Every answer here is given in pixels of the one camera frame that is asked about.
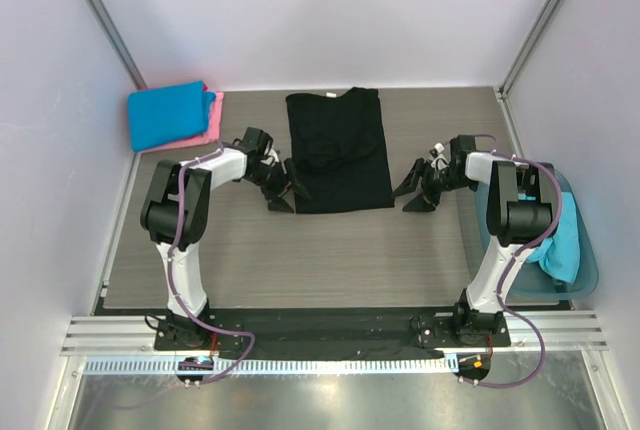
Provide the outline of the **black t shirt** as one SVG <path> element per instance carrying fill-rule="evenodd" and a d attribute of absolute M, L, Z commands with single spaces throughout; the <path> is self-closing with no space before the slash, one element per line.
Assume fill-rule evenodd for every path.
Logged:
<path fill-rule="evenodd" d="M 393 189 L 379 91 L 353 87 L 329 97 L 285 98 L 291 158 L 310 197 L 295 197 L 299 214 L 392 208 Z"/>

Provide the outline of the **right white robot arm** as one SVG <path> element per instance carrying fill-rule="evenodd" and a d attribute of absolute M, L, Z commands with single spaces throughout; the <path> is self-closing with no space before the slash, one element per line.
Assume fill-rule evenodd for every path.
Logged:
<path fill-rule="evenodd" d="M 489 244 L 475 277 L 450 315 L 418 315 L 410 321 L 425 349 L 509 345 L 508 291 L 528 256 L 555 233 L 561 216 L 562 191 L 551 166 L 481 151 L 476 140 L 458 135 L 436 144 L 427 157 L 415 160 L 393 192 L 411 195 L 404 211 L 430 213 L 446 192 L 488 191 Z"/>

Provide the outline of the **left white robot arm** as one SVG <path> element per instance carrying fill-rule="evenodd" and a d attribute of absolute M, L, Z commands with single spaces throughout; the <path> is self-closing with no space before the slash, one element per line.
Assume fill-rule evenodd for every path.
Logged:
<path fill-rule="evenodd" d="M 215 333 L 200 268 L 199 242 L 208 225 L 210 195 L 229 183 L 257 186 L 270 211 L 292 213 L 288 193 L 309 200 L 290 158 L 282 160 L 266 131 L 249 127 L 241 139 L 216 144 L 205 156 L 160 161 L 152 176 L 140 223 L 159 252 L 167 288 L 167 314 L 153 326 L 155 347 L 205 347 Z"/>

